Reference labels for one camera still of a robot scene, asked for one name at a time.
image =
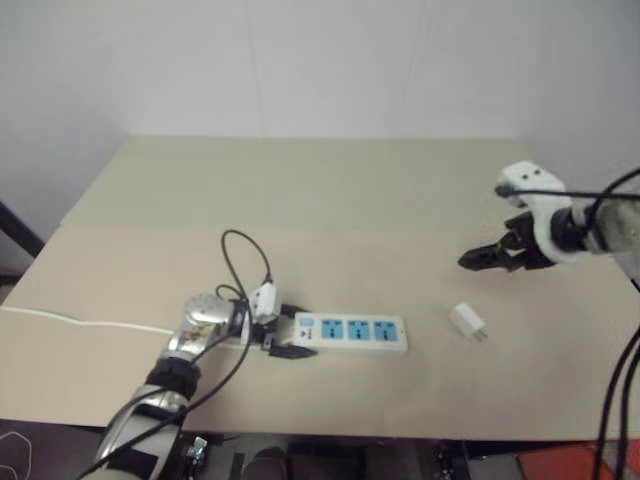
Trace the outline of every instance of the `tabletop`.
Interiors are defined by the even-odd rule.
[[[230,280],[219,236],[240,228],[265,249],[284,301],[402,316],[409,352],[290,361],[252,351],[187,428],[593,438],[611,370],[640,318],[616,264],[585,256],[511,274],[456,264],[519,213],[493,187],[501,168],[523,159],[502,139],[132,137],[5,305],[175,328],[189,297]],[[259,257],[240,242],[231,254],[257,285]],[[460,302],[487,321],[485,341],[449,322]],[[0,417],[105,425],[166,340],[0,311],[0,381],[10,386]],[[201,390],[238,354],[214,351]],[[631,419],[635,434],[639,420]]]

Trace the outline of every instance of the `white power strip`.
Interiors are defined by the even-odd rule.
[[[317,351],[399,354],[407,352],[407,332],[400,317],[297,313],[280,332],[280,341]]]

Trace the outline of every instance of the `white wall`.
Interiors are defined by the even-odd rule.
[[[639,5],[5,0],[0,198],[47,238],[127,132],[521,136],[601,186],[638,163]]]

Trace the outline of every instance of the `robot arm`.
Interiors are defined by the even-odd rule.
[[[182,324],[158,358],[146,382],[111,420],[95,460],[186,407],[200,378],[197,360],[208,345],[240,333],[245,312],[214,295],[187,302]],[[182,456],[177,442],[182,421],[168,425],[84,478],[96,480],[155,480],[173,471],[172,459]]]
[[[572,204],[567,196],[537,195],[532,190],[565,192],[564,184],[531,162],[505,168],[496,193],[529,211],[505,222],[508,232],[495,244],[467,251],[458,260],[470,270],[505,268],[513,271],[575,262],[582,253],[640,249],[640,203],[605,200],[593,229],[586,229],[593,206]]]

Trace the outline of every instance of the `floor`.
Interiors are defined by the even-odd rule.
[[[98,433],[76,427],[0,420],[0,438],[11,431],[29,440],[31,457],[29,445],[20,436],[0,439],[0,480],[26,480],[28,473],[29,480],[75,478],[90,464],[100,441]],[[228,434],[220,445],[209,449],[205,466],[197,478],[239,480],[238,466],[246,465],[260,450],[277,446],[284,451],[289,450],[294,478],[352,480],[355,475],[351,459],[355,456],[351,457],[349,452],[363,452],[366,480],[445,480],[447,477],[441,474],[435,462],[425,464],[420,460],[417,449],[424,450],[425,445],[429,449],[435,442],[419,444],[408,439]],[[523,480],[514,456],[472,460],[469,472],[471,480]]]

